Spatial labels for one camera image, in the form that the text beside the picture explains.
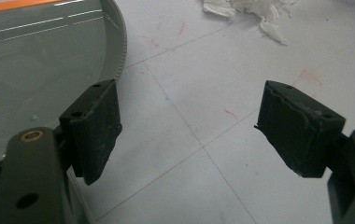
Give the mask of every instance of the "curved glass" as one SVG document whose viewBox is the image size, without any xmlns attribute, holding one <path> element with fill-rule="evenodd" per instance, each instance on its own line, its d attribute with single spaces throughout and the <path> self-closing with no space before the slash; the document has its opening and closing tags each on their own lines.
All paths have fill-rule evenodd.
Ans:
<svg viewBox="0 0 355 224">
<path fill-rule="evenodd" d="M 11 136 L 57 127 L 89 86 L 118 78 L 125 54 L 125 27 L 113 1 L 0 11 L 0 160 Z"/>
</svg>

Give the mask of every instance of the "floor tile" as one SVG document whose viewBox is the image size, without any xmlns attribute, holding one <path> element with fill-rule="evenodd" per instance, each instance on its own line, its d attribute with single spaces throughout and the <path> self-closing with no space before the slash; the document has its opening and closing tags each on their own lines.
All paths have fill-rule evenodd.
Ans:
<svg viewBox="0 0 355 224">
<path fill-rule="evenodd" d="M 101 178 L 81 188 L 95 218 L 122 203 L 200 148 L 142 63 L 118 83 L 122 133 Z"/>
<path fill-rule="evenodd" d="M 201 149 L 98 223 L 254 222 Z"/>
<path fill-rule="evenodd" d="M 294 84 L 345 117 L 344 134 L 355 130 L 355 44 L 314 71 L 304 71 Z"/>
<path fill-rule="evenodd" d="M 290 170 L 251 115 L 206 147 L 258 224 L 332 223 L 326 181 Z"/>
<path fill-rule="evenodd" d="M 337 1 L 295 4 L 294 17 L 280 22 L 282 33 L 291 36 L 287 47 L 262 36 L 258 19 L 252 18 L 145 63 L 206 145 L 258 108 L 265 80 L 293 84 L 303 71 L 355 43 L 355 7 L 349 7 Z M 328 10 L 347 16 L 320 19 Z M 322 35 L 310 35 L 317 32 Z M 319 88 L 303 89 L 313 93 Z"/>
<path fill-rule="evenodd" d="M 128 32 L 126 66 L 141 62 L 230 25 L 202 10 L 203 0 L 116 0 Z M 237 15 L 240 22 L 252 15 Z"/>
</svg>

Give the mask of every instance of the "orange edge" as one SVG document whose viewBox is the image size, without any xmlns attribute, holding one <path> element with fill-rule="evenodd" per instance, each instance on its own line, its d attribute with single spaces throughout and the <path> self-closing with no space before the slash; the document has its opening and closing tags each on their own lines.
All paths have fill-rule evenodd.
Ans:
<svg viewBox="0 0 355 224">
<path fill-rule="evenodd" d="M 10 0 L 6 2 L 0 2 L 0 11 L 61 1 L 63 0 Z"/>
</svg>

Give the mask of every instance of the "crumpled paper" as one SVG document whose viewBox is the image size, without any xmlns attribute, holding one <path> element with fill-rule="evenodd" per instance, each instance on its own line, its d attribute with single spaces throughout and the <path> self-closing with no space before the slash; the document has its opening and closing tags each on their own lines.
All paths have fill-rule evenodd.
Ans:
<svg viewBox="0 0 355 224">
<path fill-rule="evenodd" d="M 233 17 L 236 13 L 235 8 L 231 6 L 230 2 L 225 0 L 205 0 L 204 11 L 229 18 Z"/>
<path fill-rule="evenodd" d="M 204 11 L 232 18 L 235 12 L 250 12 L 262 19 L 260 28 L 282 45 L 288 45 L 285 39 L 272 23 L 279 18 L 279 11 L 286 11 L 291 15 L 290 6 L 296 0 L 204 0 Z"/>
</svg>

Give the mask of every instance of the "tile floor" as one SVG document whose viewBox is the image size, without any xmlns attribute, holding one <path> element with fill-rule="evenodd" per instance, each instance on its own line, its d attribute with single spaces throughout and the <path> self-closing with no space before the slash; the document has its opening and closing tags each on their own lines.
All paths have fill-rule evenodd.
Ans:
<svg viewBox="0 0 355 224">
<path fill-rule="evenodd" d="M 330 224 L 326 182 L 285 166 L 253 128 L 265 80 L 295 84 L 355 129 L 355 1 L 303 0 L 277 21 L 205 14 L 202 0 L 116 0 L 128 32 L 123 131 L 82 190 L 108 223 Z"/>
</svg>

